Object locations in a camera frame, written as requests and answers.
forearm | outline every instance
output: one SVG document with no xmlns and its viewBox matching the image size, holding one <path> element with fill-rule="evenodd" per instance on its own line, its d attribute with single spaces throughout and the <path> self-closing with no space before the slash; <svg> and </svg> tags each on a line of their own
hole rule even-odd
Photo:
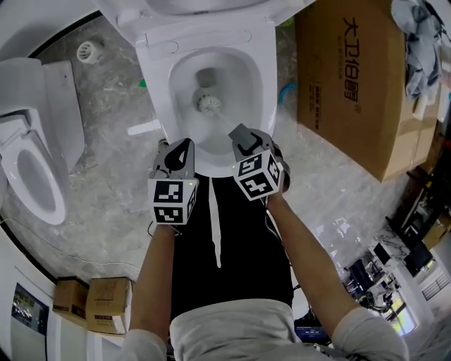
<svg viewBox="0 0 451 361">
<path fill-rule="evenodd" d="M 296 279 L 329 336 L 358 304 L 344 289 L 328 253 L 282 197 L 268 209 L 276 221 Z"/>
<path fill-rule="evenodd" d="M 130 329 L 152 332 L 164 342 L 171 322 L 174 238 L 171 227 L 156 227 L 132 299 Z"/>
</svg>

person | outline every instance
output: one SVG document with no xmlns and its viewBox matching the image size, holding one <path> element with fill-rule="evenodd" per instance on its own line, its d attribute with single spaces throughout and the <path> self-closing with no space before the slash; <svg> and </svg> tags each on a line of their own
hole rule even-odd
<svg viewBox="0 0 451 361">
<path fill-rule="evenodd" d="M 197 178 L 197 201 L 181 234 L 156 227 L 133 290 L 119 360 L 166 360 L 169 334 L 179 361 L 408 359 L 391 325 L 349 296 L 327 252 L 280 193 L 265 207 L 261 200 L 248 201 L 233 178 Z M 290 267 L 334 349 L 318 350 L 296 336 Z"/>
</svg>

toilet base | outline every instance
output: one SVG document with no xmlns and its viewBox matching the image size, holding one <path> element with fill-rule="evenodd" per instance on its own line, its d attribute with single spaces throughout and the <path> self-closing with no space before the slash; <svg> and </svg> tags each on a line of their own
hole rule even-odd
<svg viewBox="0 0 451 361">
<path fill-rule="evenodd" d="M 70 173 L 85 150 L 82 117 L 70 61 L 43 65 L 49 113 Z"/>
</svg>

black pants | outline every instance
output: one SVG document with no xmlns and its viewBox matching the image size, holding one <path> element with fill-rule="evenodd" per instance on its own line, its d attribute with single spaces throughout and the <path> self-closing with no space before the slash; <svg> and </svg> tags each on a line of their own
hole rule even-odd
<svg viewBox="0 0 451 361">
<path fill-rule="evenodd" d="M 172 314 L 231 300 L 266 298 L 291 307 L 290 263 L 280 238 L 265 225 L 266 209 L 250 202 L 233 178 L 213 179 L 221 226 L 221 268 L 211 235 L 209 178 L 199 179 L 197 201 L 175 238 Z"/>
</svg>

white t-shirt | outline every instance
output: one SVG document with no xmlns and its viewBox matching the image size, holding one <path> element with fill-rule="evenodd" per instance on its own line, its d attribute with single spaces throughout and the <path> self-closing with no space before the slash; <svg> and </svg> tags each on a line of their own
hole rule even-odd
<svg viewBox="0 0 451 361">
<path fill-rule="evenodd" d="M 181 314 L 171 323 L 177 361 L 408 360 L 405 342 L 391 325 L 364 308 L 343 318 L 332 342 L 335 349 L 321 351 L 303 344 L 292 310 L 274 300 L 218 303 Z M 166 361 L 165 343 L 148 331 L 129 331 L 118 361 L 145 360 Z"/>
</svg>

